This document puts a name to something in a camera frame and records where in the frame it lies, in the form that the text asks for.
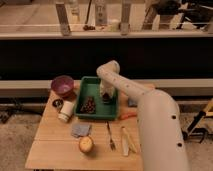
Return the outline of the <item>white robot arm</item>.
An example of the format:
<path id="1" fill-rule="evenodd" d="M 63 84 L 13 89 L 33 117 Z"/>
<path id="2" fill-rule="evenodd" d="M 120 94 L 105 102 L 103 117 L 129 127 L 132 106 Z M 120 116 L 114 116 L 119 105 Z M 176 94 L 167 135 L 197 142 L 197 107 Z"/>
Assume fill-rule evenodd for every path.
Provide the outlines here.
<path id="1" fill-rule="evenodd" d="M 176 101 L 165 91 L 121 76 L 119 70 L 118 62 L 112 60 L 96 73 L 105 87 L 117 88 L 137 102 L 143 170 L 190 171 Z"/>

